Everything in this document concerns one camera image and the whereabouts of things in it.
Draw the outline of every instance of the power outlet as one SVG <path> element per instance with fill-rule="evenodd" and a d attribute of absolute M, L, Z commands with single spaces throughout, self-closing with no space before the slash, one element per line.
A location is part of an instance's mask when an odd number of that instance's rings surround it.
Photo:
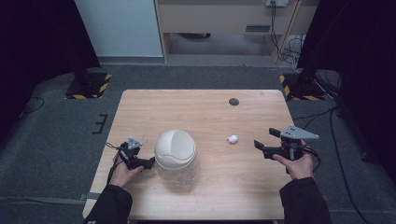
<path fill-rule="evenodd" d="M 274 4 L 277 7 L 286 7 L 289 0 L 266 0 L 265 5 L 267 7 L 272 7 Z"/>

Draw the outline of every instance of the gray floor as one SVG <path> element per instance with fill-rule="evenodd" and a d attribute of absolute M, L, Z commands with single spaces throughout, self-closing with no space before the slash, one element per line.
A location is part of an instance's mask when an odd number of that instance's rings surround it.
<path fill-rule="evenodd" d="M 293 71 L 290 63 L 272 63 L 258 35 L 212 34 L 208 39 L 176 35 L 174 41 L 167 63 L 103 64 L 113 78 L 101 99 L 65 100 L 72 74 L 37 86 L 33 96 L 44 99 L 44 105 L 18 121 L 0 146 L 0 197 L 75 202 L 79 194 L 87 193 L 123 90 L 282 90 L 278 76 Z M 338 78 L 333 72 L 323 72 L 323 76 L 333 83 Z M 324 101 L 287 104 L 294 119 L 335 106 L 328 96 Z M 32 100 L 28 107 L 40 105 L 40 100 Z M 108 114 L 108 121 L 102 134 L 92 134 L 97 131 L 95 122 L 101 120 L 100 114 Z M 297 119 L 295 125 L 304 127 L 309 120 Z M 370 223 L 396 223 L 396 188 L 392 181 L 380 164 L 360 160 L 361 149 L 342 118 L 334 114 L 332 126 L 346 180 L 359 209 Z M 320 136 L 310 146 L 322 158 L 315 179 L 328 199 L 333 223 L 364 223 L 348 197 L 332 140 L 330 115 L 318 117 L 307 130 Z M 0 223 L 80 223 L 82 208 L 82 204 L 0 203 Z"/>

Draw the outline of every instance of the tripod base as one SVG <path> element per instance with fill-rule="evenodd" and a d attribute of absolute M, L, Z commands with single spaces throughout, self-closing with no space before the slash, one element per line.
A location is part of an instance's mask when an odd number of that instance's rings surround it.
<path fill-rule="evenodd" d="M 66 99 L 91 99 L 102 97 L 111 78 L 108 73 L 89 73 L 90 84 L 81 84 L 75 77 L 65 93 Z"/>
<path fill-rule="evenodd" d="M 324 100 L 324 92 L 316 82 L 302 86 L 298 83 L 299 76 L 298 73 L 286 73 L 279 77 L 288 100 Z"/>

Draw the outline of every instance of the table top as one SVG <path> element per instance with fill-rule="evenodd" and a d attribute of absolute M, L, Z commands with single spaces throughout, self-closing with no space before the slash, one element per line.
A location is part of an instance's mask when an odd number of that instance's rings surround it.
<path fill-rule="evenodd" d="M 239 105 L 230 105 L 235 98 Z M 138 157 L 154 156 L 158 137 L 172 129 L 187 132 L 197 146 L 198 168 L 191 188 L 145 170 L 130 187 L 134 220 L 283 219 L 279 190 L 290 181 L 285 167 L 266 160 L 254 147 L 280 139 L 268 133 L 292 124 L 281 91 L 275 90 L 129 90 L 120 99 L 107 142 L 119 146 L 132 137 L 143 143 Z M 232 145 L 227 138 L 236 134 Z M 105 147 L 91 192 L 100 193 L 116 154 Z M 87 200 L 86 217 L 96 200 Z"/>

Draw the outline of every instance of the black curtain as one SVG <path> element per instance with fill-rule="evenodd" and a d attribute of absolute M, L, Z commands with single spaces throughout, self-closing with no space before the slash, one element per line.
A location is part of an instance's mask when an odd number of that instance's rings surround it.
<path fill-rule="evenodd" d="M 0 0 L 0 140 L 35 86 L 100 67 L 73 0 Z"/>
<path fill-rule="evenodd" d="M 343 117 L 396 183 L 395 11 L 396 1 L 320 1 L 298 66 L 341 75 L 337 103 Z"/>

